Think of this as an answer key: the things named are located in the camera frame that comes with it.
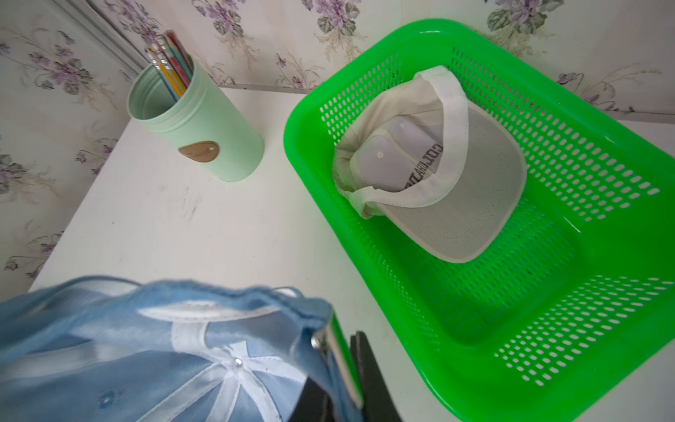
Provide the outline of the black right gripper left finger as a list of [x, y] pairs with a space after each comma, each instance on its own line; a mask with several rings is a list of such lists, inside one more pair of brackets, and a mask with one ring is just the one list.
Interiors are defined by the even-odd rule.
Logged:
[[311, 378], [308, 378], [288, 422], [336, 421], [332, 399], [329, 394]]

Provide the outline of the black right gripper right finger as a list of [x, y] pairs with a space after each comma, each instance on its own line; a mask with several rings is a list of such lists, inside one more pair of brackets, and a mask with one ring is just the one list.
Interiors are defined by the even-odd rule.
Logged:
[[351, 336], [350, 351], [362, 391], [364, 420], [402, 422], [365, 332], [356, 332]]

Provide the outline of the light blue baseball cap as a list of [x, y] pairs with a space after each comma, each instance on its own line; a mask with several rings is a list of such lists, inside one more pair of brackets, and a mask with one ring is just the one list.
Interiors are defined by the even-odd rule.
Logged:
[[87, 276], [1, 304], [4, 421], [288, 421], [311, 378], [363, 420], [332, 306], [296, 288]]

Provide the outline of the beige baseball cap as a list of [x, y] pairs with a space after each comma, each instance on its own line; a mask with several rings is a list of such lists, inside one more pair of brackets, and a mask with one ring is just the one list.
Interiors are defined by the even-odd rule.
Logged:
[[460, 264], [504, 228], [527, 166], [513, 136], [436, 66], [365, 108], [336, 146], [332, 176], [362, 218], [385, 216], [434, 257]]

